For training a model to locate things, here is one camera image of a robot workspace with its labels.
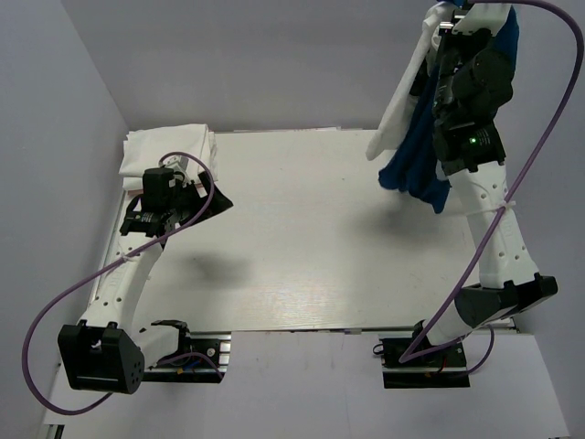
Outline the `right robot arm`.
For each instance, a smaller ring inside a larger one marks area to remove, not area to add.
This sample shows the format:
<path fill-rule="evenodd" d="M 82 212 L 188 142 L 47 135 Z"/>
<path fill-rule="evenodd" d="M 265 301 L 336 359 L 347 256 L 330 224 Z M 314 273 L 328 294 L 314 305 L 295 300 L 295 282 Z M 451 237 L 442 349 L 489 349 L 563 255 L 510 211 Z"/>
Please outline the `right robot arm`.
<path fill-rule="evenodd" d="M 471 263 L 479 270 L 479 282 L 459 281 L 457 295 L 441 315 L 420 323 L 412 351 L 426 365 L 442 358 L 453 341 L 558 291 L 556 279 L 542 275 L 529 255 L 509 200 L 495 116 L 513 97 L 512 60 L 495 47 L 487 28 L 465 34 L 442 24 L 439 36 L 432 146 L 463 206 L 479 253 Z"/>

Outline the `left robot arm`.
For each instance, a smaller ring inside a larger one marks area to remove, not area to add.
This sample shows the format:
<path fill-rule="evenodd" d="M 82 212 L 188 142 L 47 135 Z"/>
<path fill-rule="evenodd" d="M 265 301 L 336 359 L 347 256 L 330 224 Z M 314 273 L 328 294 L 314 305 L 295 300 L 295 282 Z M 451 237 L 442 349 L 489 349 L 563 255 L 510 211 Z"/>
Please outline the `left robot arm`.
<path fill-rule="evenodd" d="M 191 359 L 194 345 L 186 337 L 187 323 L 159 317 L 135 330 L 135 311 L 167 235 L 232 206 L 206 171 L 191 180 L 169 166 L 145 170 L 143 191 L 129 202 L 115 238 L 117 266 L 101 276 L 79 322 L 63 326 L 58 334 L 73 390 L 132 394 L 144 374 L 163 361 L 182 365 Z"/>

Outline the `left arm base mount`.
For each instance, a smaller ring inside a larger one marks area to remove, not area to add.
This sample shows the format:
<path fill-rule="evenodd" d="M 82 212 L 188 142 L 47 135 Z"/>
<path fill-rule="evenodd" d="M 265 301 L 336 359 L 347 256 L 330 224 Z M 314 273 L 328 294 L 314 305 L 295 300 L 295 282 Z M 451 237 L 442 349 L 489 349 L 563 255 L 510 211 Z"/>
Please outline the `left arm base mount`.
<path fill-rule="evenodd" d="M 219 384 L 227 373 L 230 352 L 230 333 L 187 334 L 179 350 L 149 368 L 143 381 Z"/>

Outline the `blue Mickey Mouse t-shirt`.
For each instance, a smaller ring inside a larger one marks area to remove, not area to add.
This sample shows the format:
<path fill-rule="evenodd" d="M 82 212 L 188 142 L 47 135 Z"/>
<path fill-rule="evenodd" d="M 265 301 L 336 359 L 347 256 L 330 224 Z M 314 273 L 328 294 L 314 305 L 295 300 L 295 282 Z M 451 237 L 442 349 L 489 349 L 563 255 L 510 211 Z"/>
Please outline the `blue Mickey Mouse t-shirt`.
<path fill-rule="evenodd" d="M 467 1 L 440 2 L 454 5 L 452 13 L 468 5 Z M 519 26 L 513 7 L 504 26 L 492 38 L 494 48 L 511 60 L 514 78 Z M 394 155 L 378 174 L 378 182 L 383 188 L 407 193 L 430 204 L 436 213 L 443 211 L 450 192 L 450 176 L 444 174 L 433 147 L 435 119 L 431 110 L 438 70 L 436 56 L 431 75 L 424 73 L 423 68 L 417 73 L 411 92 L 415 97 L 421 97 L 421 100 L 415 106 L 413 120 L 404 140 L 397 150 L 392 150 Z"/>

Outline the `white t-shirt black print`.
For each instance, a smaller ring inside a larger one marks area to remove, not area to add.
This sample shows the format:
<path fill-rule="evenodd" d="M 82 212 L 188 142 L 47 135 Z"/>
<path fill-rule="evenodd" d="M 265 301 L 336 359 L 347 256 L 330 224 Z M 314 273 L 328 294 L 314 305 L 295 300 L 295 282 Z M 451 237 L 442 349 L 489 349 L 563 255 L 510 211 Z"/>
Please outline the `white t-shirt black print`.
<path fill-rule="evenodd" d="M 422 21 L 419 41 L 409 64 L 382 116 L 378 129 L 368 143 L 366 150 L 368 161 L 373 161 L 384 151 L 397 150 L 404 140 L 413 120 L 415 106 L 421 100 L 421 97 L 415 97 L 411 92 L 412 86 L 420 68 L 423 68 L 424 73 L 431 75 L 440 44 L 439 24 L 450 16 L 453 9 L 454 5 L 439 2 L 427 11 Z"/>

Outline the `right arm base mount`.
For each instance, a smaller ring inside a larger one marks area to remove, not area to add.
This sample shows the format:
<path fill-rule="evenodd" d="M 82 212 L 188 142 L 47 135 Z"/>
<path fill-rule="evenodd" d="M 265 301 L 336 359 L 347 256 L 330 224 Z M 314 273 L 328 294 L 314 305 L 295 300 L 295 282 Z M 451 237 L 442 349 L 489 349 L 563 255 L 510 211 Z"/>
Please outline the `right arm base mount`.
<path fill-rule="evenodd" d="M 463 389 L 470 387 L 463 344 L 400 363 L 410 341 L 404 337 L 381 338 L 372 348 L 381 360 L 384 388 L 389 390 Z"/>

